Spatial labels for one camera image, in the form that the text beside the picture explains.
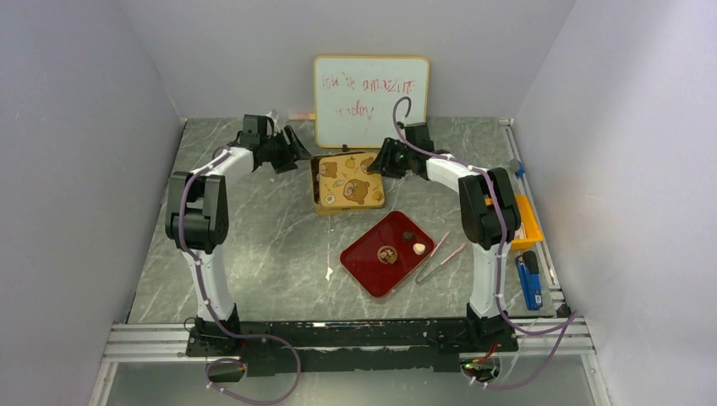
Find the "metal tweezers with pink grips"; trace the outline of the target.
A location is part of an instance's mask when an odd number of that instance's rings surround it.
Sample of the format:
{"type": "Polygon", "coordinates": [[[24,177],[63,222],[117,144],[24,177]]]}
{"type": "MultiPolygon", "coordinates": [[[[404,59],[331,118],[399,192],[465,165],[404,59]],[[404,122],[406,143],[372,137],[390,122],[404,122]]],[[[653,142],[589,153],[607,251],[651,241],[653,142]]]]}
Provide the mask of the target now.
{"type": "Polygon", "coordinates": [[[450,241],[451,233],[446,232],[435,245],[434,249],[428,254],[427,259],[419,266],[416,277],[414,279],[416,284],[423,284],[426,282],[431,275],[442,268],[448,261],[452,260],[455,256],[461,254],[466,248],[467,243],[462,242],[450,253],[446,254],[444,258],[436,258],[437,253],[441,250],[441,247],[450,241]]]}

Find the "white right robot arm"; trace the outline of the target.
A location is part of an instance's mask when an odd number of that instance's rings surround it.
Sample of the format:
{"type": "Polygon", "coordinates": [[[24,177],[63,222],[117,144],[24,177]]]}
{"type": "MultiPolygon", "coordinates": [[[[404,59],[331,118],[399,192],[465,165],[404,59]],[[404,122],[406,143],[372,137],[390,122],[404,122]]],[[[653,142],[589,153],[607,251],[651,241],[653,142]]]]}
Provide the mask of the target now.
{"type": "Polygon", "coordinates": [[[521,217],[507,171],[475,167],[436,151],[426,123],[398,122],[394,128],[396,139],[384,139],[369,171],[388,178],[411,171],[458,194],[462,230],[473,251],[464,337],[470,348],[486,350],[497,334],[511,331],[505,311],[505,267],[521,217]]]}

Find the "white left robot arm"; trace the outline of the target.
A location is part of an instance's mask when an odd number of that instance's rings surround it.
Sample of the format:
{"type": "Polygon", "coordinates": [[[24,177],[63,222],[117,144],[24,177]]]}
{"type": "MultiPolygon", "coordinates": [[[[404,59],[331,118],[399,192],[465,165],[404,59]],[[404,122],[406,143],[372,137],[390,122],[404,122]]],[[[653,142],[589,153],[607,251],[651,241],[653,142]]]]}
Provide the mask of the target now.
{"type": "Polygon", "coordinates": [[[230,227],[227,189],[265,163],[285,173],[310,158],[291,126],[278,126],[272,114],[247,114],[236,138],[218,147],[206,164],[170,176],[165,233],[193,275],[198,300],[195,331],[208,337],[208,344],[221,355],[235,353],[246,337],[228,289],[222,253],[230,227]]]}

